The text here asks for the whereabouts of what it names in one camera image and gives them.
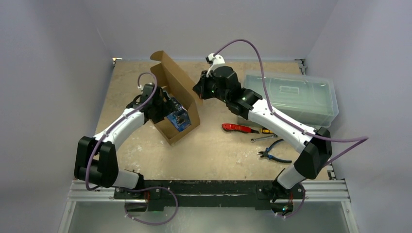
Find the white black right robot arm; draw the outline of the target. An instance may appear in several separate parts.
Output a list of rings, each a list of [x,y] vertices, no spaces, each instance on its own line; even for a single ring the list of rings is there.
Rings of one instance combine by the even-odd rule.
[[[210,75],[202,71],[193,91],[203,100],[219,99],[230,112],[273,131],[300,154],[274,181],[273,192],[280,198],[304,179],[315,179],[332,155],[329,130],[317,130],[276,111],[260,94],[242,87],[231,67],[219,67]]]

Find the red black utility knife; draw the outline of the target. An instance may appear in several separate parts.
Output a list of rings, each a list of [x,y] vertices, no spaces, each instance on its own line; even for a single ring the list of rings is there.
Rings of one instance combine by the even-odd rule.
[[[226,132],[257,133],[257,134],[259,134],[259,131],[254,130],[250,127],[243,126],[243,125],[238,125],[238,124],[232,124],[232,123],[223,123],[222,124],[222,129]]]

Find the blue packaged item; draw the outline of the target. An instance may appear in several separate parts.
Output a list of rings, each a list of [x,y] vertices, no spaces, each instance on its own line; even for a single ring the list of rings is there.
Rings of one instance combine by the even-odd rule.
[[[191,120],[185,108],[179,108],[178,110],[168,114],[167,119],[179,132],[182,132],[191,126]]]

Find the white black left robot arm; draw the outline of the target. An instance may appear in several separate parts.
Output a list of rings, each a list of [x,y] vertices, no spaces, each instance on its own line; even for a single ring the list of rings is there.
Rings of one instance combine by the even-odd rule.
[[[108,128],[93,137],[82,137],[77,146],[74,177],[97,187],[125,188],[134,199],[145,192],[144,176],[138,172],[121,170],[117,150],[131,134],[147,121],[156,124],[177,110],[176,98],[161,87],[146,84],[142,94],[126,105],[122,115]]]

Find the brown cardboard express box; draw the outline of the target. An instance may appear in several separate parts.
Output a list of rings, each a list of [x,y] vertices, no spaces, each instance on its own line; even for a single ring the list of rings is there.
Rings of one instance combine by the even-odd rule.
[[[195,82],[189,75],[164,51],[154,52],[150,59],[158,61],[159,64],[150,68],[150,71],[157,77],[157,83],[170,97],[174,97],[183,105],[188,112],[191,125],[179,132],[170,122],[165,119],[154,126],[163,135],[168,144],[172,145],[192,132],[200,125],[200,117],[197,104],[202,104],[197,94],[192,90]]]

